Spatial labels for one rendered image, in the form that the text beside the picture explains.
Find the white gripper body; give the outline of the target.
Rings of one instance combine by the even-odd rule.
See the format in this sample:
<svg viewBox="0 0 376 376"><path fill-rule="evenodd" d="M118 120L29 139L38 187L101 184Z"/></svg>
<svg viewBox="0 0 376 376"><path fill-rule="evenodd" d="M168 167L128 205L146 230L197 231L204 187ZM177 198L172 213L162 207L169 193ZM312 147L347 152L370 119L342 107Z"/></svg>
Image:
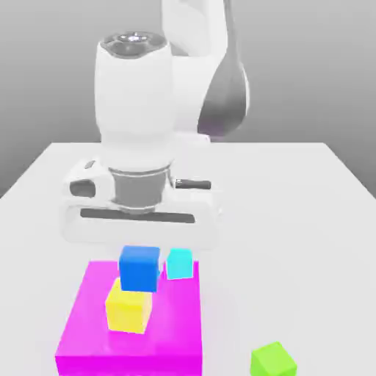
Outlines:
<svg viewBox="0 0 376 376"><path fill-rule="evenodd" d="M188 202L132 215L89 199L71 199L62 204L59 219L70 242L199 251L214 247L218 210L210 203Z"/></svg>

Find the small blue cube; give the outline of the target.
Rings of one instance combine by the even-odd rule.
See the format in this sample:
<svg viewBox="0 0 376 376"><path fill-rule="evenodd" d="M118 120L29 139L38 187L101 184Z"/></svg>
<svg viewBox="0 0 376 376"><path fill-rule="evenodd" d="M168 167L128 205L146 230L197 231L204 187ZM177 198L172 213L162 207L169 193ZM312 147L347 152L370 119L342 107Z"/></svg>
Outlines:
<svg viewBox="0 0 376 376"><path fill-rule="evenodd" d="M158 247L124 246L118 262L121 289L127 292L156 292L159 254Z"/></svg>

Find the small cyan cube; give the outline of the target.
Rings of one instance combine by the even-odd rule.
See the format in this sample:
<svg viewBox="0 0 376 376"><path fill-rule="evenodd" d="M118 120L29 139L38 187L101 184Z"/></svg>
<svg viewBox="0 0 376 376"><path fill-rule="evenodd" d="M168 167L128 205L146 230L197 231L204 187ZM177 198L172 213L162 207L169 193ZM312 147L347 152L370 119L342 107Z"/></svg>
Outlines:
<svg viewBox="0 0 376 376"><path fill-rule="evenodd" d="M193 277L193 257L190 249L173 248L166 260L167 278L169 280Z"/></svg>

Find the small yellow cube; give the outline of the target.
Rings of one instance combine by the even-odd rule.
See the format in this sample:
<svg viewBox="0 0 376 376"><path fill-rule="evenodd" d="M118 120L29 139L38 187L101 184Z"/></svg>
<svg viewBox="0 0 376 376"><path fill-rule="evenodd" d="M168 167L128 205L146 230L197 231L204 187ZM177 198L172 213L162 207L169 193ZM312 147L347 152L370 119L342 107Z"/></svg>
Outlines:
<svg viewBox="0 0 376 376"><path fill-rule="evenodd" d="M117 277L105 301L107 326L111 331L144 334L152 311L151 292L123 291Z"/></svg>

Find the small green cube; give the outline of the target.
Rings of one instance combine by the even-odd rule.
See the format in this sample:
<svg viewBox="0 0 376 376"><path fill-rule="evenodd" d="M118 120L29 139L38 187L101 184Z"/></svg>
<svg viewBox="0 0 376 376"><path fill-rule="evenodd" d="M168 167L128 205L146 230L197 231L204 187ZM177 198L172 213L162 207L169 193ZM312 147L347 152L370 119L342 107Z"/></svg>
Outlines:
<svg viewBox="0 0 376 376"><path fill-rule="evenodd" d="M297 376L297 364L276 341L252 351L250 376Z"/></svg>

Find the large magenta box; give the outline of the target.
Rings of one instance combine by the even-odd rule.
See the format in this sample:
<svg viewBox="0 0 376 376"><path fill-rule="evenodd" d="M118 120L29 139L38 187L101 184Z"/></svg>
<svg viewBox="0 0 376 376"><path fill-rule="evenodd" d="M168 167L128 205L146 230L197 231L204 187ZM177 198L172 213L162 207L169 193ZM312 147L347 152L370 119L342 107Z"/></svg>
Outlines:
<svg viewBox="0 0 376 376"><path fill-rule="evenodd" d="M199 263L192 278L162 273L143 334L110 331L105 299L114 261L87 265L55 361L59 376L202 376Z"/></svg>

